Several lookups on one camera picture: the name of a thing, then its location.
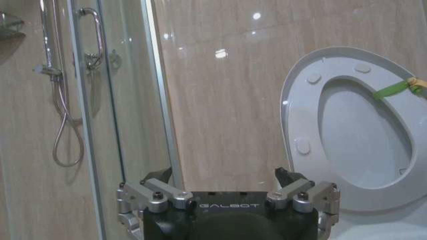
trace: toilet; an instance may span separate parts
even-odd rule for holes
[[[372,93],[413,75],[352,47],[305,55],[281,89],[292,171],[340,189],[330,239],[427,239],[427,99]]]

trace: shower hose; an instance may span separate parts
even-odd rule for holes
[[[54,41],[55,41],[55,52],[57,52],[57,57],[58,57],[58,64],[59,64],[59,69],[62,74],[58,76],[50,76],[50,82],[51,82],[51,98],[53,98],[53,105],[55,108],[55,112],[61,118],[59,122],[59,127],[55,133],[54,137],[54,143],[53,143],[53,149],[51,149],[51,157],[54,163],[63,167],[71,167],[79,161],[82,160],[83,157],[83,141],[81,138],[81,135],[78,133],[77,126],[81,124],[82,120],[81,118],[73,119],[69,111],[69,101],[67,101],[67,81],[66,81],[66,76],[63,74],[65,68],[63,68],[63,58],[62,58],[62,47],[61,47],[61,40],[59,40],[59,33],[58,33],[58,18],[57,18],[57,6],[55,6],[55,1],[51,0],[51,7],[53,7],[53,34],[54,34]],[[78,157],[77,159],[70,162],[70,163],[63,163],[58,160],[58,144],[59,140],[62,137],[65,125],[69,125],[73,132],[74,136],[77,138],[78,142]]]

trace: toilet seat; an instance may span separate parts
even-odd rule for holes
[[[322,146],[318,101],[325,85],[345,80],[373,92],[412,76],[402,67],[368,51],[329,47],[304,56],[285,78],[280,117],[290,169],[316,182],[337,184],[341,209],[385,210],[408,204],[427,194],[427,101],[408,90],[384,98],[382,102],[405,130],[410,145],[409,163],[405,172],[393,181],[378,186],[360,186],[338,173]],[[366,138],[372,143],[377,140],[374,136],[373,139]],[[357,143],[352,136],[342,137],[342,143],[346,141]]]

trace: glass shower door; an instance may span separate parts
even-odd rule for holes
[[[172,167],[182,187],[150,2],[66,1],[99,238],[126,239],[118,183]]]

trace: shelf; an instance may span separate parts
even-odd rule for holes
[[[25,36],[19,32],[22,25],[23,21],[18,17],[0,11],[0,41]]]

